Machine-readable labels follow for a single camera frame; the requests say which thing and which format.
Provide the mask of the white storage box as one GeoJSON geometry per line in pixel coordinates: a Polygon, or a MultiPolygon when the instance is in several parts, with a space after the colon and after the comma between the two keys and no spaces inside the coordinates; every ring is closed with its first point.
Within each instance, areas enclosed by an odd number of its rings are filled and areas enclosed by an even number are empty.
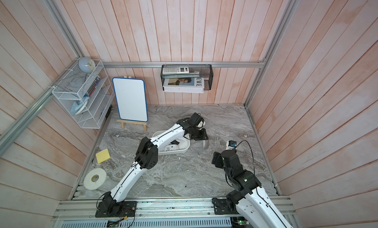
{"type": "Polygon", "coordinates": [[[158,155],[183,154],[187,152],[190,147],[190,140],[185,138],[184,130],[169,129],[166,131],[157,131],[153,134],[151,142],[158,147],[158,155]],[[170,144],[177,140],[179,145],[170,144]]]}

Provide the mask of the green thin book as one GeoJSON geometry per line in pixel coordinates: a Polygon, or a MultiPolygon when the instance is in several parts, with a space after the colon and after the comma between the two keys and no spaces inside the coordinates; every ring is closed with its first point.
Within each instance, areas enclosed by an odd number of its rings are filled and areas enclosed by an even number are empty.
{"type": "Polygon", "coordinates": [[[174,78],[200,78],[199,72],[188,72],[188,73],[168,73],[161,76],[163,79],[174,79],[174,78]]]}

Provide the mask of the white calculator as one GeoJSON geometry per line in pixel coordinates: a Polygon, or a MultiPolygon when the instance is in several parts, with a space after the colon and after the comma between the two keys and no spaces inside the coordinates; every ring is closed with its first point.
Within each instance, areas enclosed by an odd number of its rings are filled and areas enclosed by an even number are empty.
{"type": "Polygon", "coordinates": [[[165,66],[162,68],[162,75],[178,75],[189,73],[189,68],[185,66],[165,66]]]}

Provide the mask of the silver mouse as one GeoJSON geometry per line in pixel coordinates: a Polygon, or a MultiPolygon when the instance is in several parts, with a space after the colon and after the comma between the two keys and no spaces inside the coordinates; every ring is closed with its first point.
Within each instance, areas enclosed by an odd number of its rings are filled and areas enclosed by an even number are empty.
{"type": "Polygon", "coordinates": [[[209,140],[202,141],[203,149],[207,150],[209,148],[209,140]]]}

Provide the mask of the white tape roll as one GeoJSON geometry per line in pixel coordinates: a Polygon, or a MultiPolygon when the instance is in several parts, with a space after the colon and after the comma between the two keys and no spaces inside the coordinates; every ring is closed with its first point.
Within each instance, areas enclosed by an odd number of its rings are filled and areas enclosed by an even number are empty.
{"type": "Polygon", "coordinates": [[[106,171],[102,168],[96,168],[87,173],[84,178],[83,185],[88,190],[96,190],[106,181],[106,171]]]}

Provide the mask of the black mouse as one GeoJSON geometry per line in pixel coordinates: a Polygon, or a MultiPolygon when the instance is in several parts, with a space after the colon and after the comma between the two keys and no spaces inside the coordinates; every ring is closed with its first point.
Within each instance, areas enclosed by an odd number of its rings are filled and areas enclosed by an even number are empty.
{"type": "Polygon", "coordinates": [[[170,144],[174,144],[174,145],[179,145],[180,144],[180,142],[179,141],[177,141],[177,140],[174,140],[174,141],[172,141],[170,144]]]}

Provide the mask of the yellow sticky note pad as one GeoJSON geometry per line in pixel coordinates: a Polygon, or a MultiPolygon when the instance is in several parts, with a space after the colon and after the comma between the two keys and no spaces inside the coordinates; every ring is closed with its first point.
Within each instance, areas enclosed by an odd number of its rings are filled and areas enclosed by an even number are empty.
{"type": "Polygon", "coordinates": [[[109,159],[111,159],[110,153],[108,149],[104,149],[99,151],[95,154],[95,158],[98,164],[101,164],[109,159]]]}

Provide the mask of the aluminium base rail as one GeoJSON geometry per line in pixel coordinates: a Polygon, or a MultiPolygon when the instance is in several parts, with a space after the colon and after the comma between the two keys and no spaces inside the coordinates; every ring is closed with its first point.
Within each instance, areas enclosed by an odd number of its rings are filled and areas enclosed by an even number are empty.
{"type": "Polygon", "coordinates": [[[263,188],[238,202],[222,197],[184,197],[132,198],[121,204],[124,210],[110,216],[110,210],[97,199],[62,201],[52,221],[57,227],[68,228],[242,227],[245,221],[255,228],[301,227],[290,198],[268,196],[263,188]]]}

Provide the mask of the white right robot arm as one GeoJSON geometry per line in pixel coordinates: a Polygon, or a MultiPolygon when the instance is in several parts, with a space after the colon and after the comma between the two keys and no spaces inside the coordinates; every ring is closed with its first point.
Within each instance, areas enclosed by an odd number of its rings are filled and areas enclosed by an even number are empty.
{"type": "Polygon", "coordinates": [[[239,214],[254,228],[292,227],[255,174],[243,169],[236,150],[215,152],[212,164],[224,170],[226,180],[233,188],[225,199],[212,199],[215,214],[239,214]]]}

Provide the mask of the black mesh wall basket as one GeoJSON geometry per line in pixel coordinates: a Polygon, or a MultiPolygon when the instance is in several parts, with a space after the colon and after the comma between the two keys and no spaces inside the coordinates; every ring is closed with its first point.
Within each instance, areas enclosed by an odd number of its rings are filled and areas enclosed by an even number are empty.
{"type": "Polygon", "coordinates": [[[213,77],[214,77],[214,72],[211,64],[198,64],[198,63],[176,63],[176,64],[163,64],[160,69],[160,78],[161,78],[161,83],[162,86],[164,84],[164,80],[162,76],[162,68],[165,66],[185,66],[189,68],[190,72],[199,72],[201,77],[204,78],[205,80],[205,91],[211,90],[212,88],[212,83],[213,83],[213,77]]]}

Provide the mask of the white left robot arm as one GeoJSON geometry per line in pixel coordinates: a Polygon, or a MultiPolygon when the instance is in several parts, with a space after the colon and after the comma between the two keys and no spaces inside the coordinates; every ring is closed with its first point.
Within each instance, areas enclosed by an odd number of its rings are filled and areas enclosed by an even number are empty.
{"type": "Polygon", "coordinates": [[[117,217],[131,214],[132,206],[126,205],[125,199],[139,178],[157,164],[159,153],[163,152],[163,149],[170,143],[185,135],[188,135],[190,140],[208,140],[204,126],[204,118],[200,114],[194,113],[191,117],[178,120],[171,128],[155,137],[142,138],[129,171],[111,191],[99,197],[101,202],[96,205],[95,217],[117,217]]]}

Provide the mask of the white magazine book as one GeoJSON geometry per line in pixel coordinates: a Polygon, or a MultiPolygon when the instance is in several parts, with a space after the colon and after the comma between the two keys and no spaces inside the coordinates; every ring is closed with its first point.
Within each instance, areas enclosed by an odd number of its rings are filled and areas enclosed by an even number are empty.
{"type": "Polygon", "coordinates": [[[205,88],[204,78],[171,78],[165,79],[163,90],[170,93],[198,93],[205,88]]]}

